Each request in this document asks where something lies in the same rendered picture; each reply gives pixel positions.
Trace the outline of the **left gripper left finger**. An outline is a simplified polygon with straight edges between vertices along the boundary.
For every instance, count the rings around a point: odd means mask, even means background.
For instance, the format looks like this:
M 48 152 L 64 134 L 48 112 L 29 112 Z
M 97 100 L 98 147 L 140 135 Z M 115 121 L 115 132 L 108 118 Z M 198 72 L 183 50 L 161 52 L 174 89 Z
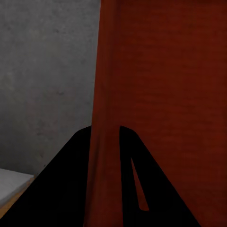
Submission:
M 0 227 L 84 227 L 91 126 L 76 132 L 25 188 Z

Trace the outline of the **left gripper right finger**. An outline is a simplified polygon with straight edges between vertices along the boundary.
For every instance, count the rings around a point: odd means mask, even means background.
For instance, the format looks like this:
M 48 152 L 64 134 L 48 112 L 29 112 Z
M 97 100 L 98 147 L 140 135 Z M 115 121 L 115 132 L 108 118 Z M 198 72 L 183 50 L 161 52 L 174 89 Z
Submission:
M 123 227 L 201 227 L 138 134 L 120 127 Z M 149 211 L 139 208 L 131 158 Z

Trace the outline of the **storage box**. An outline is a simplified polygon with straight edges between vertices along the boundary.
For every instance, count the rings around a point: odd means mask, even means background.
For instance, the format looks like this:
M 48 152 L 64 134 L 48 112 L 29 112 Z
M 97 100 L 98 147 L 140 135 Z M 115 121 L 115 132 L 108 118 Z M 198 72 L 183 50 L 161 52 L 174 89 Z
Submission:
M 84 227 L 123 227 L 121 126 L 201 227 L 227 227 L 227 0 L 101 0 Z

